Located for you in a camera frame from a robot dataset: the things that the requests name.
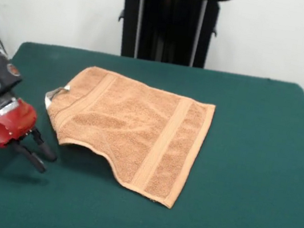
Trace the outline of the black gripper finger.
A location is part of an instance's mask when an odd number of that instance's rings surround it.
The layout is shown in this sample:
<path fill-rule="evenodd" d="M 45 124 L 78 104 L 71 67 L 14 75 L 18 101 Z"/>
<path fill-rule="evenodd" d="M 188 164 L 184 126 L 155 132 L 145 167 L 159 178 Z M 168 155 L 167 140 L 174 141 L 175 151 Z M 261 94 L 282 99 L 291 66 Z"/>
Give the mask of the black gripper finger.
<path fill-rule="evenodd" d="M 43 156 L 50 162 L 55 162 L 57 160 L 57 155 L 54 150 L 43 140 L 40 131 L 37 127 L 33 127 L 30 130 L 30 134 L 33 137 L 33 140 L 38 145 L 40 151 L 43 153 Z"/>
<path fill-rule="evenodd" d="M 38 170 L 38 172 L 44 173 L 46 171 L 45 164 L 42 162 L 39 156 L 36 155 L 36 153 L 32 153 L 32 151 L 17 141 L 12 142 L 11 146 L 15 151 L 24 155 L 24 157 L 26 157 L 26 159 L 36 168 L 36 170 Z"/>

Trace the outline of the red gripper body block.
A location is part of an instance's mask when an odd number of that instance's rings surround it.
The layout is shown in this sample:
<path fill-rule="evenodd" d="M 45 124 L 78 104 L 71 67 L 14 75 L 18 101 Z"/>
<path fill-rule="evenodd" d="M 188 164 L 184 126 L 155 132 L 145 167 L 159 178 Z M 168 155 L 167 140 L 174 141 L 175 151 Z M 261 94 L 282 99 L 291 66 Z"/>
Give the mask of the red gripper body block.
<path fill-rule="evenodd" d="M 36 121 L 35 109 L 20 98 L 0 109 L 0 148 L 26 135 Z"/>

